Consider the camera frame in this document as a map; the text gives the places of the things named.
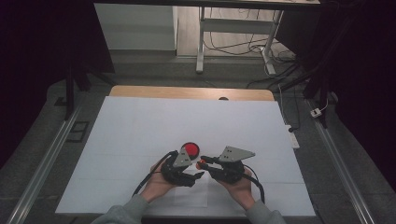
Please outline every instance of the red round object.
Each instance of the red round object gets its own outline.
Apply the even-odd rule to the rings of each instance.
[[[189,154],[190,160],[195,160],[199,155],[199,147],[195,143],[189,142],[184,144],[182,147],[186,148],[187,154]]]

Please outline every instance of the power plug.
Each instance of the power plug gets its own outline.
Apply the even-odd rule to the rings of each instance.
[[[320,111],[318,108],[311,110],[311,116],[312,116],[313,118],[317,118],[317,117],[319,117],[320,115],[321,115],[321,111]]]

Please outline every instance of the white sheet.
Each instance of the white sheet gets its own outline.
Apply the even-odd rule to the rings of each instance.
[[[124,204],[163,155],[194,142],[201,155],[226,146],[256,152],[246,159],[266,204],[283,216],[314,216],[277,102],[107,97],[56,213],[105,213]],[[259,192],[253,186],[259,199]],[[243,209],[205,174],[150,205],[146,215],[242,217]]]

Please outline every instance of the person's left hand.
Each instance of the person's left hand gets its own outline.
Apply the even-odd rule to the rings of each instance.
[[[155,165],[156,164],[151,166],[150,171],[152,171],[154,169]],[[163,174],[161,174],[162,166],[163,166],[163,162],[158,166],[157,170],[155,170],[155,173],[148,180],[146,187],[140,193],[140,195],[143,198],[145,198],[146,201],[148,201],[148,203],[151,203],[155,199],[162,197],[170,189],[176,187],[176,185],[170,184],[163,178]]]

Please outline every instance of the gray sleeve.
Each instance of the gray sleeve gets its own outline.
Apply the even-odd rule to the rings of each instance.
[[[124,206],[112,206],[106,214],[97,218],[92,224],[140,224],[148,206],[149,203],[136,194]]]
[[[246,211],[252,224],[286,224],[279,211],[271,212],[262,201],[257,201]]]

